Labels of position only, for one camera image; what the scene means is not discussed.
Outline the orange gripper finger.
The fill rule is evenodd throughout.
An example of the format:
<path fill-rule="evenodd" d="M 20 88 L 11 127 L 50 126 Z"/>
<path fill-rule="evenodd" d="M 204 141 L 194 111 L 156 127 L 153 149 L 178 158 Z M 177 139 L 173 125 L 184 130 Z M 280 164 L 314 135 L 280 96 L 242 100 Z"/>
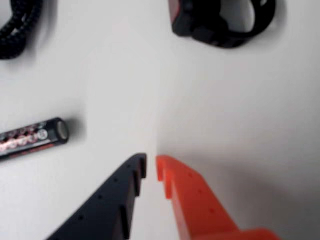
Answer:
<path fill-rule="evenodd" d="M 182 240 L 277 240 L 265 228 L 241 230 L 206 180 L 196 170 L 168 156 L 156 157 L 157 177 L 172 202 Z"/>

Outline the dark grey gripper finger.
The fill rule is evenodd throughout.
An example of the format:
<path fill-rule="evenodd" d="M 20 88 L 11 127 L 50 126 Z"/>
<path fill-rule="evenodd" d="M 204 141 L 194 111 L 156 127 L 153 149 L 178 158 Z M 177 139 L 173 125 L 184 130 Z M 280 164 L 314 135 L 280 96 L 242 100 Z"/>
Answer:
<path fill-rule="evenodd" d="M 128 240 L 135 200 L 147 176 L 147 155 L 126 160 L 50 240 Z"/>

